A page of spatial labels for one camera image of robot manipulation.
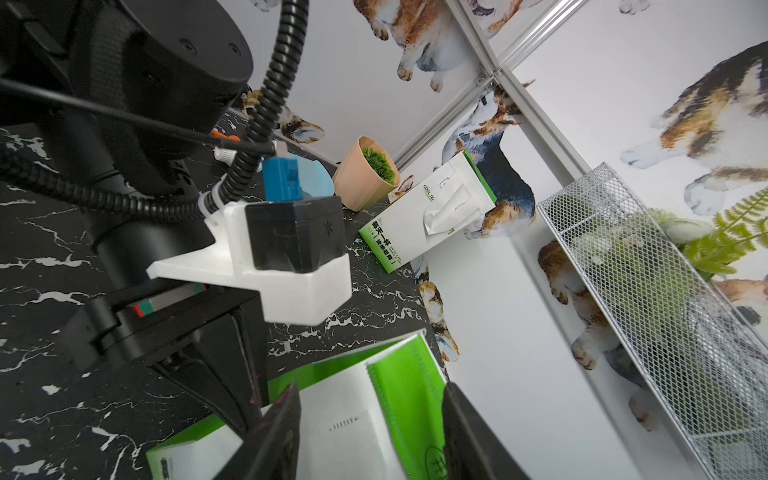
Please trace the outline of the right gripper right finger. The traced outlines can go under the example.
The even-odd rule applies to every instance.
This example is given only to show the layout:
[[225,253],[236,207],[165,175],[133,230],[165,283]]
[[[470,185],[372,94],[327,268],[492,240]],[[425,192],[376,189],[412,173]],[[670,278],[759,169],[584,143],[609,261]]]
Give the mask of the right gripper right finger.
[[442,415],[448,479],[530,479],[454,382],[444,389]]

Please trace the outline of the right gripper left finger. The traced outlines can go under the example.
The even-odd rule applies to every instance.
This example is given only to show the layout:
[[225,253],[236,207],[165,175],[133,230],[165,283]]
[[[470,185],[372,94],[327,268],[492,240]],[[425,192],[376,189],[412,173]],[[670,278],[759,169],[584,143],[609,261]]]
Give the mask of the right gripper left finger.
[[295,479],[300,449],[301,403],[291,383],[216,474],[226,479]]

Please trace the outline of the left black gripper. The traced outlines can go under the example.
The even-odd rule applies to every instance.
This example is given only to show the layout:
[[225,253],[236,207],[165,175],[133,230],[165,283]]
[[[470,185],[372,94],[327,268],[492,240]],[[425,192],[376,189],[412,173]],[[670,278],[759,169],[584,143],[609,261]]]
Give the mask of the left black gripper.
[[141,363],[245,436],[268,396],[267,333],[257,291],[153,279],[81,306],[61,340],[79,369]]

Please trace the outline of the green white takeout bag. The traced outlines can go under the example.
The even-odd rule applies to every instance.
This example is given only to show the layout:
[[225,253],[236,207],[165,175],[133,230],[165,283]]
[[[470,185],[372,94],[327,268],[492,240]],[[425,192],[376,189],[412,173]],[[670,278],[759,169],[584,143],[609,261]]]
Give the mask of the green white takeout bag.
[[392,273],[483,219],[496,201],[471,154],[463,151],[364,225],[359,234],[385,271]]

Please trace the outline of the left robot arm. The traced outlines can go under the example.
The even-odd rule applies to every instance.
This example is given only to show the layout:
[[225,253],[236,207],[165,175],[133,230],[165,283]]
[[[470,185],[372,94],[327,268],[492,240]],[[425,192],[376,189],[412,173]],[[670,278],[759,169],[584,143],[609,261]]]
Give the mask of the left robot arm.
[[204,193],[183,164],[212,140],[252,74],[241,32],[215,1],[78,1],[63,40],[35,2],[3,11],[16,46],[58,88],[2,80],[7,94],[53,104],[36,122],[57,168],[10,152],[1,177],[77,206],[115,286],[63,329],[72,359],[83,369],[142,360],[247,434],[265,389],[251,350],[263,325],[259,294],[205,278],[186,297],[181,281],[147,273],[212,246],[206,217],[241,198],[263,159],[242,146],[221,184]]

